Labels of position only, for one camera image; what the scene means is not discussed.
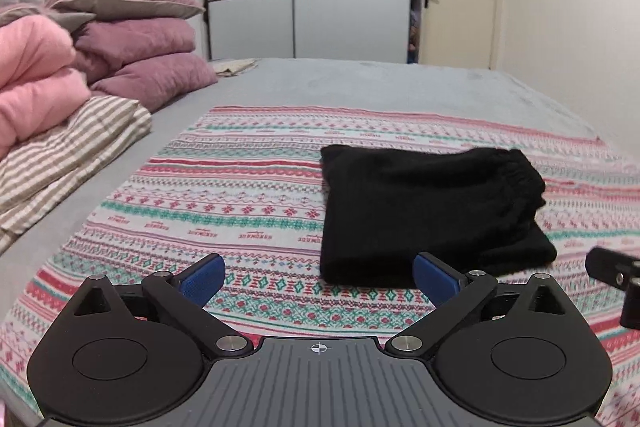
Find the black pants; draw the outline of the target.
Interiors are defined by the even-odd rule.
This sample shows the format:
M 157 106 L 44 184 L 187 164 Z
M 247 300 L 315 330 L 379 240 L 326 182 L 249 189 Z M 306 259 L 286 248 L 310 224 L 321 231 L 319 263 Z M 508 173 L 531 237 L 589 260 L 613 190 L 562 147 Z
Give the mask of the black pants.
M 558 253 L 536 222 L 544 179 L 520 150 L 432 154 L 329 145 L 320 275 L 332 285 L 413 288 L 430 254 L 494 277 L 551 265 Z

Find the patterned red green blanket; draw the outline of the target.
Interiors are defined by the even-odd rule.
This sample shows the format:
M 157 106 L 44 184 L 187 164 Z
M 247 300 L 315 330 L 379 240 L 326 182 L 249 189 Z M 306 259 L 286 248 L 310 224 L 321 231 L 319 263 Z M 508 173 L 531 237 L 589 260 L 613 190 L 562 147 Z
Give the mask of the patterned red green blanket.
M 537 223 L 554 244 L 555 277 L 613 365 L 600 412 L 639 421 L 639 335 L 618 323 L 624 296 L 591 280 L 589 249 L 639 251 L 639 167 L 597 138 L 430 114 L 325 107 L 217 107 L 171 140 L 97 205 L 36 271 L 1 324 L 1 395 L 40 415 L 28 359 L 91 274 L 137 283 L 208 254 L 224 258 L 208 309 L 240 332 L 390 337 L 431 310 L 416 291 L 330 287 L 319 277 L 324 219 L 320 150 L 330 144 L 457 153 L 517 148 L 546 181 Z

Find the grey bed sheet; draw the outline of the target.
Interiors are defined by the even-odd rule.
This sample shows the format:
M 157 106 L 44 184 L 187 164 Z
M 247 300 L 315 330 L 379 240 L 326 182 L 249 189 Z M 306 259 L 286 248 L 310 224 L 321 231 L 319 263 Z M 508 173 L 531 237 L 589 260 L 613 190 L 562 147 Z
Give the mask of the grey bed sheet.
M 504 72 L 332 60 L 263 58 L 242 74 L 194 91 L 152 116 L 150 134 L 90 176 L 47 217 L 1 251 L 1 260 L 43 262 L 145 159 L 221 105 L 324 106 L 486 120 L 571 138 L 597 132 L 561 103 Z

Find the beige striped duvet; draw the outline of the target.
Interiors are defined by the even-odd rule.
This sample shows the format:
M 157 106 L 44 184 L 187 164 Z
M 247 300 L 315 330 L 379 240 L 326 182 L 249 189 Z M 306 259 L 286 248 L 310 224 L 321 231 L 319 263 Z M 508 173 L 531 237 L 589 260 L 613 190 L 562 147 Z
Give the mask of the beige striped duvet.
M 90 98 L 63 124 L 14 147 L 1 161 L 1 249 L 152 128 L 136 100 Z

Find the beige folded cloth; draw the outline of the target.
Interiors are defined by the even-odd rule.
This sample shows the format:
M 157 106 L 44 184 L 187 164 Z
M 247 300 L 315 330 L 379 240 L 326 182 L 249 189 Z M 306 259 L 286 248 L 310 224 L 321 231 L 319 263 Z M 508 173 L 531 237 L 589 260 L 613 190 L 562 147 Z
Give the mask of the beige folded cloth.
M 258 61 L 254 58 L 241 58 L 241 60 L 213 61 L 212 66 L 215 74 L 220 78 L 230 78 L 242 75 L 257 66 Z

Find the pink fleece blanket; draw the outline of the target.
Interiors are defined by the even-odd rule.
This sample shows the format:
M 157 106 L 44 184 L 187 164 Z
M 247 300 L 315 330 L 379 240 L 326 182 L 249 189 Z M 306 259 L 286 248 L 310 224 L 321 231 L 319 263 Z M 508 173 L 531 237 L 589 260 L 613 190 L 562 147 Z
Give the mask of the pink fleece blanket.
M 44 15 L 1 28 L 1 155 L 61 124 L 91 93 L 73 39 Z

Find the mauve middle pillow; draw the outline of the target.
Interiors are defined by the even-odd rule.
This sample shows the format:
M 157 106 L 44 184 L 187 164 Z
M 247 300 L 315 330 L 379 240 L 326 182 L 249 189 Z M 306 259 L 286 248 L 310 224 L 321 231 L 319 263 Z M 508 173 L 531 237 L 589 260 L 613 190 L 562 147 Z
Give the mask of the mauve middle pillow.
M 171 53 L 193 52 L 195 31 L 172 17 L 88 23 L 75 42 L 85 56 L 100 58 L 109 70 Z

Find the mauve grey top pillow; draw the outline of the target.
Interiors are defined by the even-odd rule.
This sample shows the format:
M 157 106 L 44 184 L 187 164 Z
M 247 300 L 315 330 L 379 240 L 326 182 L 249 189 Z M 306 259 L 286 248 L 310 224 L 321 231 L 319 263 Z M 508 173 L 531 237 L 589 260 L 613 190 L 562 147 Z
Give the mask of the mauve grey top pillow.
M 102 22 L 157 17 L 188 20 L 204 12 L 203 5 L 196 0 L 48 0 L 47 8 L 92 13 Z

